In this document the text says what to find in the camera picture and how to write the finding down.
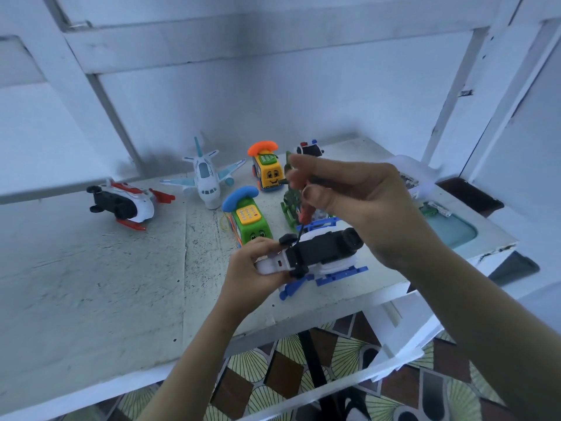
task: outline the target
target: forearm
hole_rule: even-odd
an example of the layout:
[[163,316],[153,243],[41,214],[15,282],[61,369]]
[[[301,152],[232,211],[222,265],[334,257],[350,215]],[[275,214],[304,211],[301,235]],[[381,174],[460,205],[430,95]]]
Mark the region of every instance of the forearm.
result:
[[503,400],[523,419],[559,409],[561,338],[441,242],[402,271]]
[[238,325],[215,307],[138,421],[202,419]]

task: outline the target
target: left hand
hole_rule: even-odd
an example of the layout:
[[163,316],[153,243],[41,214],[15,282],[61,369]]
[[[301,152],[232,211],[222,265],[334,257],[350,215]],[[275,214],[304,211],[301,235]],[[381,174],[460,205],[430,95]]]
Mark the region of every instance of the left hand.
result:
[[288,272],[261,275],[254,263],[261,256],[283,249],[278,241],[258,237],[230,256],[226,279],[216,308],[236,322],[256,310],[270,294],[290,281]]

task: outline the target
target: fingernail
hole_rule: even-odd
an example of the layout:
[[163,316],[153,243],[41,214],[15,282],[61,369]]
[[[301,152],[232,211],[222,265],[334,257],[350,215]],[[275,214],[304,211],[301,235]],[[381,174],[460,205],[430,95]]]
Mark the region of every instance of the fingernail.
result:
[[308,184],[302,191],[302,197],[309,203],[316,202],[321,195],[321,187],[317,184]]

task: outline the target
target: airplane cockpit window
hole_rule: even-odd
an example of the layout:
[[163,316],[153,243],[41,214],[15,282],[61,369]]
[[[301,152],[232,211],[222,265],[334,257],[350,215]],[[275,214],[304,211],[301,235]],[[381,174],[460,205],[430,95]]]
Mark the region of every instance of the airplane cockpit window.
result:
[[206,162],[201,162],[199,164],[199,173],[201,175],[201,178],[207,178],[208,176],[210,176],[209,166]]

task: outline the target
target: airplane tail fin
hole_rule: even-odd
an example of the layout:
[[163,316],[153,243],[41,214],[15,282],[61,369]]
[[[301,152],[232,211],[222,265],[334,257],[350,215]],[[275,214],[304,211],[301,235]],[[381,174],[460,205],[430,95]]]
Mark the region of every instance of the airplane tail fin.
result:
[[199,139],[197,139],[196,136],[195,136],[195,145],[197,146],[197,156],[199,158],[202,158],[202,150],[201,147],[199,146]]

